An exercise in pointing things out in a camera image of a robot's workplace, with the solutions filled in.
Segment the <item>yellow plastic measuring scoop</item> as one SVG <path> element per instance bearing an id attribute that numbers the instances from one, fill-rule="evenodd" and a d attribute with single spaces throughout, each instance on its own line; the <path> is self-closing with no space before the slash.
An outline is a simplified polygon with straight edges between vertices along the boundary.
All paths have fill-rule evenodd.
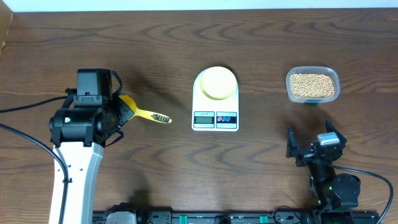
<path id="1" fill-rule="evenodd" d="M 158 123 L 169 124 L 172 122 L 172 119 L 164 114 L 139 109 L 136 105 L 136 102 L 130 96 L 122 95 L 120 96 L 120 99 L 127 105 L 129 110 L 132 112 L 132 115 L 127 115 L 128 121 L 135 116 L 140 116 L 141 118 L 145 118 Z"/>

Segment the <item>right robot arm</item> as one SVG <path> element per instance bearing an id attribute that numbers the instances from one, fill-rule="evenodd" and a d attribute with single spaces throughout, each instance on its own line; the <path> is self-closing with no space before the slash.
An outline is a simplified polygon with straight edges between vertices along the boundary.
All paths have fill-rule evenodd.
<path id="1" fill-rule="evenodd" d="M 310 191 L 318 207 L 303 215 L 302 223 L 353 223 L 353 209 L 358 207 L 361 181 L 351 174 L 336 174 L 332 162 L 343 155 L 346 138 L 325 121 L 326 133 L 319 134 L 309 149 L 299 149 L 293 129 L 287 128 L 287 158 L 295 158 L 297 167 L 310 170 Z"/>

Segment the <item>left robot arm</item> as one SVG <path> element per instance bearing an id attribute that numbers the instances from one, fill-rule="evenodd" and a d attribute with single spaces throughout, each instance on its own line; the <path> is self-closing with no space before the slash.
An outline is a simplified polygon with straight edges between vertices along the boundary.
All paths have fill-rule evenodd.
<path id="1" fill-rule="evenodd" d="M 133 111 L 121 99 L 121 88 L 112 90 L 115 71 L 82 68 L 76 88 L 49 121 L 55 160 L 50 223 L 91 223 L 98 169 L 107 140 Z"/>

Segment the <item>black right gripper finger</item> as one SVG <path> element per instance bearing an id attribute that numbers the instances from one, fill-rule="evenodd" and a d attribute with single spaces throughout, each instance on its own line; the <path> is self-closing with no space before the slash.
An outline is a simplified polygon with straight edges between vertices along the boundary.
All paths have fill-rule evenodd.
<path id="1" fill-rule="evenodd" d="M 329 119 L 325 121 L 325 127 L 328 133 L 335 133 L 337 135 L 341 144 L 346 144 L 346 138 L 332 125 Z"/>
<path id="2" fill-rule="evenodd" d="M 298 154 L 298 146 L 295 139 L 295 134 L 291 127 L 287 128 L 287 149 L 286 149 L 286 157 L 296 157 Z"/>

